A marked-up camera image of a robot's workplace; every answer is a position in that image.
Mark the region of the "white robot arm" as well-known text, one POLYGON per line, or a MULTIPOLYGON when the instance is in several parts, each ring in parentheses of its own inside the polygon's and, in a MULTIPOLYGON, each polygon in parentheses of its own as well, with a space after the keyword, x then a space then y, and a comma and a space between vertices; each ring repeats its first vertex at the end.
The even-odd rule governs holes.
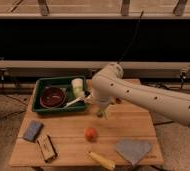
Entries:
POLYGON ((122 77, 118 63, 109 63, 92 77, 99 105, 107 106, 111 97, 117 97, 190 128, 190 94, 134 84, 122 77))

